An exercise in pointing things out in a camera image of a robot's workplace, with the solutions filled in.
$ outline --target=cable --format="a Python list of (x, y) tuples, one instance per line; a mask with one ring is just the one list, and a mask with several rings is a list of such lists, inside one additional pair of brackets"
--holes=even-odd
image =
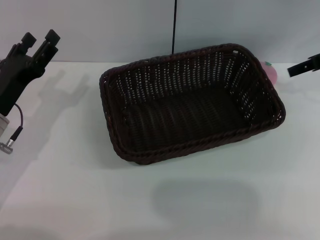
[(14, 105), (19, 109), (20, 116), (21, 116), (21, 124), (20, 124), (20, 127), (23, 127), (23, 126), (24, 126), (24, 114), (22, 113), (21, 107), (19, 107), (18, 104), (15, 103)]
[(175, 53), (176, 23), (177, 23), (177, 5), (178, 5), (178, 0), (174, 0), (173, 35), (172, 35), (172, 54)]

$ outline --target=black rod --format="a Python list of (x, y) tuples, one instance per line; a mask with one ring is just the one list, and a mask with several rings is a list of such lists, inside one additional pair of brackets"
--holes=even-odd
[(173, 35), (172, 35), (172, 54), (175, 53), (176, 23), (177, 23), (177, 2), (178, 2), (178, 0), (174, 0)]

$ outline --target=wicker basket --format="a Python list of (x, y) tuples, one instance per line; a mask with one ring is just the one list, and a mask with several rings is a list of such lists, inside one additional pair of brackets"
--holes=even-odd
[(236, 44), (109, 69), (100, 91), (114, 150), (141, 165), (238, 142), (286, 117), (259, 61)]

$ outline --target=pink ball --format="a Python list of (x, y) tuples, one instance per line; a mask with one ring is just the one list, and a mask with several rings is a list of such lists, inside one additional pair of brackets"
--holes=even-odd
[(264, 61), (264, 62), (261, 61), (260, 63), (261, 63), (263, 70), (265, 71), (266, 75), (270, 79), (271, 83), (273, 85), (275, 85), (277, 82), (277, 79), (278, 79), (278, 74), (277, 74), (277, 71), (275, 70), (275, 68), (272, 66), (271, 63), (269, 63), (267, 61)]

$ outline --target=white tabletop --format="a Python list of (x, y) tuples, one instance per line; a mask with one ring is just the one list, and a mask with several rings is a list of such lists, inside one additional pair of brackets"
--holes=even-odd
[(119, 65), (53, 62), (24, 91), (24, 130), (0, 153), (0, 240), (320, 239), (320, 72), (274, 65), (279, 128), (138, 166), (115, 154), (100, 99)]

